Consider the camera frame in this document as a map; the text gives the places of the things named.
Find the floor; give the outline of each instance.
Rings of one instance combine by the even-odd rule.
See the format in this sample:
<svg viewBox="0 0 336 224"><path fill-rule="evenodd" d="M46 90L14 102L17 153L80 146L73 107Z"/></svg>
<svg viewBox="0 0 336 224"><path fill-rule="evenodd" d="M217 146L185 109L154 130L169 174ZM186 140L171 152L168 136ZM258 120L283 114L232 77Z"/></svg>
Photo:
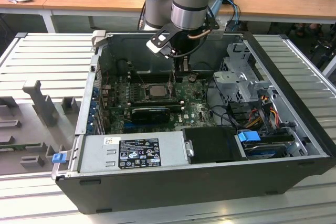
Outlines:
<svg viewBox="0 0 336 224"><path fill-rule="evenodd" d="M0 16L0 54L6 49L7 45L18 32L46 33L44 21L39 15L3 14ZM86 16L55 16L56 25L60 33L91 33L94 29L90 28L89 19ZM94 17L96 29L107 31L135 31L138 18L128 17ZM248 29L254 34L288 34L294 44L307 56L311 57L310 50L315 43L315 38L306 33L304 38L298 38L295 31L291 30L290 23L264 23L249 22ZM325 34L329 31L329 25L322 27ZM314 56L312 62L317 63L322 52Z"/></svg>

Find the green circuit board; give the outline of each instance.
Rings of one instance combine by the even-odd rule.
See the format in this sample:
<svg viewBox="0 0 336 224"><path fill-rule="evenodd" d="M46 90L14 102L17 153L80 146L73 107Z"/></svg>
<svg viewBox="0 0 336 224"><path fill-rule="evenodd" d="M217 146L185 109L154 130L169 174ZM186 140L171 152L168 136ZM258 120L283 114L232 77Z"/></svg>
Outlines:
<svg viewBox="0 0 336 224"><path fill-rule="evenodd" d="M150 99L148 89L151 86L162 86L172 91L172 95L165 98ZM188 76L183 77L181 83L130 83L126 78L118 78L108 86L104 92L107 134L144 133L180 131L184 127L215 126L215 122L203 99L206 90L204 81L189 82ZM184 110L171 112L168 123L135 125L132 123L131 111L135 102L184 101Z"/></svg>

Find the motherboard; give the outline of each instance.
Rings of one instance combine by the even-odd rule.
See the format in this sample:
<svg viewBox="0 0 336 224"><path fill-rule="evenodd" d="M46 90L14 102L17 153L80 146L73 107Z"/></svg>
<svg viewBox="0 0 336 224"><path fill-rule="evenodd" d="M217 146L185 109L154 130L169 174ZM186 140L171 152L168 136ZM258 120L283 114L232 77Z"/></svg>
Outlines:
<svg viewBox="0 0 336 224"><path fill-rule="evenodd" d="M204 100L206 79L198 79L194 74L184 76L181 82L148 82L137 78L134 82L130 76L120 76L103 84L106 134L215 126Z"/></svg>

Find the wooden table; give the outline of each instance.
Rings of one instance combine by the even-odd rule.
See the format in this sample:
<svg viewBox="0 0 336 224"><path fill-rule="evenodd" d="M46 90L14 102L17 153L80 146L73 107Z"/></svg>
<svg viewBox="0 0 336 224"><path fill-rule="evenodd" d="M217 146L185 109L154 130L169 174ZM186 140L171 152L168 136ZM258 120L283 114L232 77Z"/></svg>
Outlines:
<svg viewBox="0 0 336 224"><path fill-rule="evenodd" d="M234 0L242 20L291 23L331 23L336 21L335 0ZM223 6L220 15L232 14Z"/></svg>
<svg viewBox="0 0 336 224"><path fill-rule="evenodd" d="M323 23L336 21L336 0L234 0L241 9L240 20ZM144 0L33 0L12 4L0 0L0 13L42 15L47 30L57 32L54 15L138 17ZM223 5L219 18L228 20L233 13L229 5Z"/></svg>

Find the power supply label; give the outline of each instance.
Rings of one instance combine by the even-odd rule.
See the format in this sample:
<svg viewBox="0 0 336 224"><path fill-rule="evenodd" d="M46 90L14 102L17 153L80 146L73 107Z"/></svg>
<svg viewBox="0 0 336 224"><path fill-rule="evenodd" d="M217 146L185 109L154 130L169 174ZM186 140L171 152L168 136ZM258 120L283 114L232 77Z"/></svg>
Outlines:
<svg viewBox="0 0 336 224"><path fill-rule="evenodd" d="M120 169L161 166L158 138L119 141Z"/></svg>

